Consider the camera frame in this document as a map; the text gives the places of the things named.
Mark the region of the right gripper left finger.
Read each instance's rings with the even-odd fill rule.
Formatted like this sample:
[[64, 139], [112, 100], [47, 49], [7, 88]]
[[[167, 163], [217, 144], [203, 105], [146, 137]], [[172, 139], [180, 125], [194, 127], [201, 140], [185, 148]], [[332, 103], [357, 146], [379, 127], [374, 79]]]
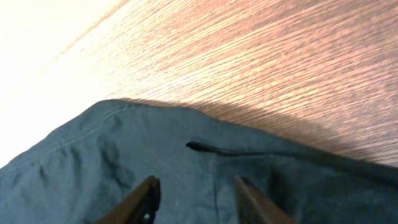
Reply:
[[160, 199], [160, 180], [150, 175], [94, 224], [153, 224]]

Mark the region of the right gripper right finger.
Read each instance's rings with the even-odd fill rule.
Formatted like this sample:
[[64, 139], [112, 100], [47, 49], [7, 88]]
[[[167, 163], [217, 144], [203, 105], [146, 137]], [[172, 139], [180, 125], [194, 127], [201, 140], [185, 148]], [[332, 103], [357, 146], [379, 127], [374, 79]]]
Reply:
[[240, 224], [297, 224], [247, 178], [235, 178], [234, 194]]

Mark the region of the black shorts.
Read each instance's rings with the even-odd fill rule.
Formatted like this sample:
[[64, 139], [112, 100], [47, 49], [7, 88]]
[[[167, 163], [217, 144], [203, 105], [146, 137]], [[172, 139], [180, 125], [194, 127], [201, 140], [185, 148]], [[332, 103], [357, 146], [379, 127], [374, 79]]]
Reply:
[[1, 222], [93, 223], [150, 175], [156, 223], [236, 223], [236, 176], [298, 223], [397, 222], [395, 167], [122, 100], [94, 104], [1, 169]]

